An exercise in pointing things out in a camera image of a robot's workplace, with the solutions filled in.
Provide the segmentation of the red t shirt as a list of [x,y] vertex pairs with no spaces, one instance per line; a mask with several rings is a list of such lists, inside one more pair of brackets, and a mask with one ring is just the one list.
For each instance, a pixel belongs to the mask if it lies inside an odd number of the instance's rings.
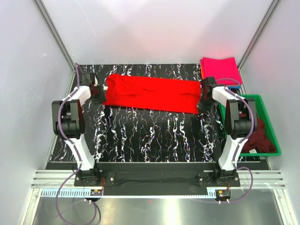
[[197,114],[200,83],[176,79],[111,74],[104,105]]

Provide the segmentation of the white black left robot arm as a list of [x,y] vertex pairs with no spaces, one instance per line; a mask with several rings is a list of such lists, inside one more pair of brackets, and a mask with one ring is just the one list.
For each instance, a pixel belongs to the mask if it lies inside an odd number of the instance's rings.
[[85,120],[82,106],[89,100],[102,103],[105,95],[95,73],[84,72],[82,80],[64,99],[52,102],[52,127],[71,149],[76,162],[75,186],[95,186],[101,172],[85,141]]

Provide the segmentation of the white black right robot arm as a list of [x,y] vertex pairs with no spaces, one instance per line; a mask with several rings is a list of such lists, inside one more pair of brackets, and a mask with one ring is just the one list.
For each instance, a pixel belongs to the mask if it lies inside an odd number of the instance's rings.
[[214,77],[203,79],[201,91],[198,109],[208,111],[217,103],[225,107],[226,142],[210,180],[216,185],[226,186],[239,180],[238,158],[245,143],[257,129],[255,100],[244,98],[228,87],[217,84]]

